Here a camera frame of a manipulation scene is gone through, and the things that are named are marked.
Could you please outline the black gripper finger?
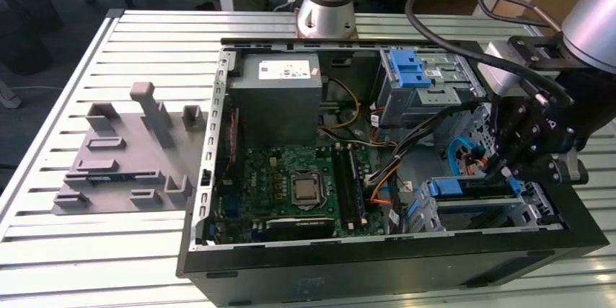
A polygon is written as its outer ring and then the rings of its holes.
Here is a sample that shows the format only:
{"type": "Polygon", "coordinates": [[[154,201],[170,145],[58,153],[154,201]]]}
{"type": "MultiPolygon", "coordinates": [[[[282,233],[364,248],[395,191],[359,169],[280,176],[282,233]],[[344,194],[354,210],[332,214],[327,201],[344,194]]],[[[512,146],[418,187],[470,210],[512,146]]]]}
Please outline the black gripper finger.
{"type": "Polygon", "coordinates": [[[546,129],[542,125],[542,112],[547,106],[550,101],[542,95],[530,98],[495,98],[490,109],[494,155],[484,167],[484,178],[488,182],[514,177],[510,166],[534,162],[544,156],[538,153],[538,139],[546,129]]]}
{"type": "Polygon", "coordinates": [[[514,177],[524,182],[547,182],[554,185],[586,185],[590,175],[579,159],[578,150],[564,154],[550,154],[534,162],[510,166],[514,177]]]}

